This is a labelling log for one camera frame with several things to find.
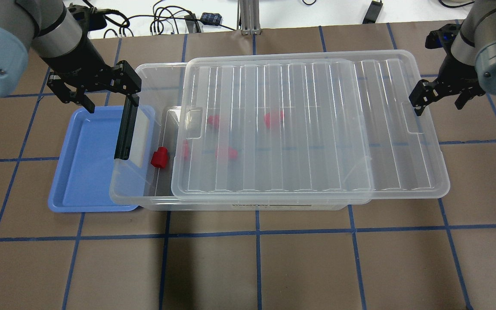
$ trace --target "white floor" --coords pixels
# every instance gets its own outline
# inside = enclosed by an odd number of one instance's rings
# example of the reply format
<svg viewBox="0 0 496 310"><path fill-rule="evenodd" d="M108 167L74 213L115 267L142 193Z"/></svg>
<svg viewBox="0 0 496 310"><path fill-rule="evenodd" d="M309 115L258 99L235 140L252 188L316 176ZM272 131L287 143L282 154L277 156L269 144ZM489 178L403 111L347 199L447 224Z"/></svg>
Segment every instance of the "white floor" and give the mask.
<svg viewBox="0 0 496 310"><path fill-rule="evenodd" d="M472 6L450 9L437 0L382 0L384 6L378 23L415 22L421 20L447 20L466 18ZM65 0L69 5L82 4L81 0ZM118 9L126 16L152 14L156 0L91 0L98 8ZM360 24L371 0L317 0L313 6L306 6L301 0L260 0L260 24L262 28L295 28L327 25ZM218 12L223 16L222 24L236 28L237 0L164 0L158 6L181 6L200 17L203 12ZM150 17L131 20L134 35L150 35ZM185 22L177 21L180 33L186 32ZM171 32L166 23L165 33ZM223 28L204 26L204 32L222 31ZM90 38L102 37L104 30L92 31Z"/></svg>

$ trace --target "robotic arm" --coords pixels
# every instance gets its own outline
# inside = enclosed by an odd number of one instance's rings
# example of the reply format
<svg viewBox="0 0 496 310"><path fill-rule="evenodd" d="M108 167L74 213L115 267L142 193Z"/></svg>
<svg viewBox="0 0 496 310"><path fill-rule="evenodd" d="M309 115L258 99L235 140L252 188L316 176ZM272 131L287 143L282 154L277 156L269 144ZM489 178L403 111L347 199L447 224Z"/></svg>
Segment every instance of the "robotic arm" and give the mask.
<svg viewBox="0 0 496 310"><path fill-rule="evenodd" d="M104 63L87 33L106 22L96 8L82 8L67 9L61 0L0 0L0 97L16 87L31 46L52 69L47 86L62 102L93 113L95 105L85 92L110 90L138 105L140 77L126 61L113 67Z"/></svg>
<svg viewBox="0 0 496 310"><path fill-rule="evenodd" d="M496 95L496 0L476 0L462 26L432 31L425 46L443 47L447 56L437 79L420 80L409 96L418 116L445 96L459 95L460 110L474 96Z"/></svg>

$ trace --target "plastic storage box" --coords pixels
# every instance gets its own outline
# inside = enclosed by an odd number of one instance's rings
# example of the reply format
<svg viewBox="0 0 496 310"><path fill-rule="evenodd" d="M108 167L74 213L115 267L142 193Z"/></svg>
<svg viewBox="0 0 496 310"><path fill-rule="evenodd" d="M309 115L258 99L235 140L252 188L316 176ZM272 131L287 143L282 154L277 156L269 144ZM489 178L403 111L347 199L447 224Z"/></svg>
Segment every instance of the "plastic storage box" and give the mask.
<svg viewBox="0 0 496 310"><path fill-rule="evenodd" d="M128 160L110 196L151 210L333 210L449 190L401 50L212 57L138 67ZM149 164L159 146L165 169Z"/></svg>

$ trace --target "blue plastic tray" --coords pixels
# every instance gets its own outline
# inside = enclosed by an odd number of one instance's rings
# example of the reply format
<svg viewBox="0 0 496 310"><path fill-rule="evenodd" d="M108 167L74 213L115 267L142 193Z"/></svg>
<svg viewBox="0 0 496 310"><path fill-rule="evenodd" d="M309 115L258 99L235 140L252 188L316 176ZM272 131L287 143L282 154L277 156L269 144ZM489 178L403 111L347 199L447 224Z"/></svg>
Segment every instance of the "blue plastic tray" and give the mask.
<svg viewBox="0 0 496 310"><path fill-rule="evenodd" d="M79 108L70 119L49 194L54 212L130 211L109 195L122 106Z"/></svg>

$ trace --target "tiled surface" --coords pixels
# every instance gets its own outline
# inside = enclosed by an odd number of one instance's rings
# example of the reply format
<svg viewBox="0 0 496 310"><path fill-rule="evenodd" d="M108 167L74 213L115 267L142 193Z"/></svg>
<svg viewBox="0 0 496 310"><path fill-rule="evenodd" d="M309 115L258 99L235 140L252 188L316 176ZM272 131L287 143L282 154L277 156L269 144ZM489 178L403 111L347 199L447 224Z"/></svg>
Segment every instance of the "tiled surface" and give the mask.
<svg viewBox="0 0 496 310"><path fill-rule="evenodd" d="M357 241L369 310L464 309L445 231L360 233Z"/></svg>
<svg viewBox="0 0 496 310"><path fill-rule="evenodd" d="M108 63L126 59L133 67L254 48L397 47L415 54L421 73L437 74L445 54L423 43L445 23L94 44ZM372 201L334 212L54 214L47 198L76 107L45 94L35 109L46 72L33 57L16 97L0 99L0 309L496 309L496 97L493 104L475 98L462 111L451 98L431 106L451 179L441 200ZM89 96L99 106L107 100ZM123 102L108 96L109 105Z"/></svg>
<svg viewBox="0 0 496 310"><path fill-rule="evenodd" d="M0 309L59 309L73 241L0 242Z"/></svg>
<svg viewBox="0 0 496 310"><path fill-rule="evenodd" d="M81 241L66 308L154 309L163 246L161 239Z"/></svg>
<svg viewBox="0 0 496 310"><path fill-rule="evenodd" d="M452 234L474 308L496 310L496 229L456 230Z"/></svg>
<svg viewBox="0 0 496 310"><path fill-rule="evenodd" d="M261 259L266 309L362 308L349 233L262 236Z"/></svg>

